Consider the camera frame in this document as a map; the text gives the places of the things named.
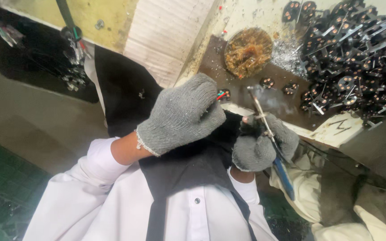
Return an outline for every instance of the black apron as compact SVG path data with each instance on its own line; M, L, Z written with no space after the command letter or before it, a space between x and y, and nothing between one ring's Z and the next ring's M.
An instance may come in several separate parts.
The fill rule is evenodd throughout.
M99 46L95 47L95 66L104 99L108 134L110 137L125 136L149 117L162 88L143 66ZM251 239L256 241L248 222L249 206L227 175L241 116L226 112L226 117L226 122L209 137L161 157L150 156L139 161L154 199L147 241L164 239L167 197L203 185L218 185L232 193L248 223Z

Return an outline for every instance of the floor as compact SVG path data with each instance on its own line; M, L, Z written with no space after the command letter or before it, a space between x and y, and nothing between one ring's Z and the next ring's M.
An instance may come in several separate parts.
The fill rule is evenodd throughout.
M71 168L107 138L99 103L62 96L0 74L0 144L49 173Z

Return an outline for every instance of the red wire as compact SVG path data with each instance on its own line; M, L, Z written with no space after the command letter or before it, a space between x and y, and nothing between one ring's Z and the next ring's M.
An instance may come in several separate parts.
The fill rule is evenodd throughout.
M80 43L80 46L82 47L82 49L86 49L86 47L84 46L84 44L83 44L83 41L78 41L79 43Z
M223 95L225 95L226 94L226 92L224 92L222 95L220 95L220 96L218 96L217 97L217 100L219 100L219 98L221 98Z

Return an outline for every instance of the gray knit glove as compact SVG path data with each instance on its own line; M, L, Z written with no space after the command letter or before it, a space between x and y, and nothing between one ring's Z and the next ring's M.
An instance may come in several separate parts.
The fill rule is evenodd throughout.
M217 99L217 83L197 74L184 85L165 89L150 118L138 125L138 142L154 156L207 137L224 123Z
M290 160L296 151L299 136L272 114L266 116L266 120L283 156ZM270 167L275 160L275 149L271 139L262 134L263 128L252 115L242 118L241 136L236 140L232 152L232 161L241 171L259 172Z

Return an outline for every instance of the blue handle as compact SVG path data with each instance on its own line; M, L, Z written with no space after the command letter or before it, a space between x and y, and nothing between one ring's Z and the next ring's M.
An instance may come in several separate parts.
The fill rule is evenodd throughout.
M293 189L293 185L291 184L290 179L288 177L287 168L285 167L284 163L282 163L282 161L279 157L276 157L274 164L276 166L276 172L277 172L279 178L281 179L282 186L284 187L285 192L290 197L290 199L292 201L294 201L295 200L294 189Z

